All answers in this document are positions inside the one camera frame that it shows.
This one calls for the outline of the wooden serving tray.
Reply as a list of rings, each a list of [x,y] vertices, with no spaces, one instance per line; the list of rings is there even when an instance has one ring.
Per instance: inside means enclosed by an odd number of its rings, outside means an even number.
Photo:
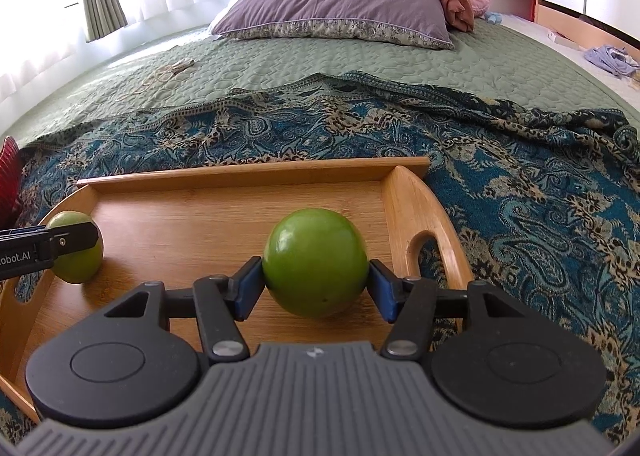
[[[145,281],[170,289],[232,274],[262,253],[273,226],[302,208],[346,216],[370,257],[400,277],[420,272],[419,253],[437,243],[450,287],[473,273],[458,234],[424,184],[425,158],[371,158],[230,165],[83,179],[58,211],[89,214],[102,231],[104,260],[85,285],[44,273],[32,298],[17,282],[1,294],[1,389],[27,416],[29,356],[76,321]]]

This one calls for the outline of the blue paisley blanket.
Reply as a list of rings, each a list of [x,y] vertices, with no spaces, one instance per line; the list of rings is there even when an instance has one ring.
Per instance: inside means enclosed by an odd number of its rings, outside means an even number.
[[[362,72],[236,88],[102,117],[20,152],[17,222],[78,179],[278,161],[420,157],[475,276],[589,341],[608,371],[594,425],[639,425],[639,133],[618,109],[526,109]]]

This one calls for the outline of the purple pillow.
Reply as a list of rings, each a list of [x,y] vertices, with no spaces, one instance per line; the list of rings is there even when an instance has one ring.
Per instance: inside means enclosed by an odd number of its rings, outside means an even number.
[[[439,0],[236,0],[209,26],[221,38],[352,38],[454,47]]]

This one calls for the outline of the large green apple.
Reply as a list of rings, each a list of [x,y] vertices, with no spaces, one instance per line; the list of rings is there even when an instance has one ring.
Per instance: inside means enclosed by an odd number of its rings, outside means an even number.
[[[369,272],[366,244],[340,213],[301,209],[272,229],[262,254],[271,297],[297,316],[344,311],[362,294]]]

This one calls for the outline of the green quilted bedspread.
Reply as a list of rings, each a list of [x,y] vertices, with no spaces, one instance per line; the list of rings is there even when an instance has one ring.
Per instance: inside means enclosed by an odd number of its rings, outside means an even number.
[[[263,90],[314,73],[362,71],[387,81],[434,84],[526,108],[614,108],[639,123],[639,93],[556,45],[535,23],[506,16],[450,35],[450,50],[355,40],[218,40],[204,30],[164,38],[78,76],[2,134],[20,145],[93,120],[150,108],[201,104],[229,90]]]

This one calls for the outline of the red glass fruit bowl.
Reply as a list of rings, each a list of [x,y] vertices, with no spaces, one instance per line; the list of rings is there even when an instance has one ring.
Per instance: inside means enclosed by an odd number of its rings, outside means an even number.
[[[20,150],[12,136],[6,136],[1,145],[0,164],[0,222],[1,228],[9,228],[20,213],[20,192],[22,164]]]

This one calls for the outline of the wooden bed frame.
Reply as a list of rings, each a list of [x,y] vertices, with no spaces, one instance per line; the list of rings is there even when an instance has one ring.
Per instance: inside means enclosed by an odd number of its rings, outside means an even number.
[[[608,44],[624,48],[635,60],[639,59],[639,41],[636,38],[574,10],[552,3],[539,3],[539,0],[491,0],[489,7],[493,12],[517,16],[559,32],[582,48]]]

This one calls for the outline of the small green apple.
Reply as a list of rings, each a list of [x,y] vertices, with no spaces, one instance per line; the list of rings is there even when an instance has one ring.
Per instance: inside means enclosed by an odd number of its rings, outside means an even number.
[[[77,224],[90,223],[95,233],[86,234]],[[93,277],[103,260],[103,239],[90,215],[78,211],[63,211],[47,223],[47,228],[74,225],[74,228],[54,241],[58,253],[52,272],[66,283],[85,283]]]

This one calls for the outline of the blue cloth on floor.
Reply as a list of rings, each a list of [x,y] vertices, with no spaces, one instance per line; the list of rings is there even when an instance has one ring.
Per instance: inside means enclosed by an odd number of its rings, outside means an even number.
[[[594,64],[598,68],[617,76],[617,78],[633,76],[639,71],[638,62],[625,49],[612,45],[601,45],[587,49],[584,52],[584,58],[590,64]]]

